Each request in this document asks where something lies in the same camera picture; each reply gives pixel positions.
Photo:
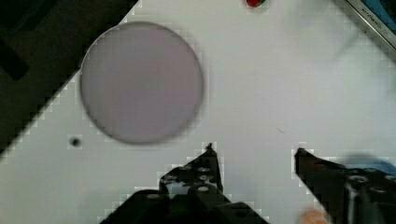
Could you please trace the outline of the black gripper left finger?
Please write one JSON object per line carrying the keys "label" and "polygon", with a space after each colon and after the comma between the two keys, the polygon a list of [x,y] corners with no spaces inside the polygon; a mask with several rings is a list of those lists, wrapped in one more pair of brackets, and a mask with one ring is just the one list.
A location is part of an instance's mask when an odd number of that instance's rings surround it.
{"label": "black gripper left finger", "polygon": [[219,160],[211,145],[163,175],[157,189],[134,193],[100,224],[268,224],[245,203],[223,194]]}

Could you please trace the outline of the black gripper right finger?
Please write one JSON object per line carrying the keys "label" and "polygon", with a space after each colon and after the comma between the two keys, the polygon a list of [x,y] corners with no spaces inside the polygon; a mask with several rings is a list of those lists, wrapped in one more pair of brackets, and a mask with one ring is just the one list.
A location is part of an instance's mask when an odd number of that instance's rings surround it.
{"label": "black gripper right finger", "polygon": [[395,224],[395,167],[366,160],[349,167],[318,158],[303,148],[294,155],[302,179],[333,224]]}

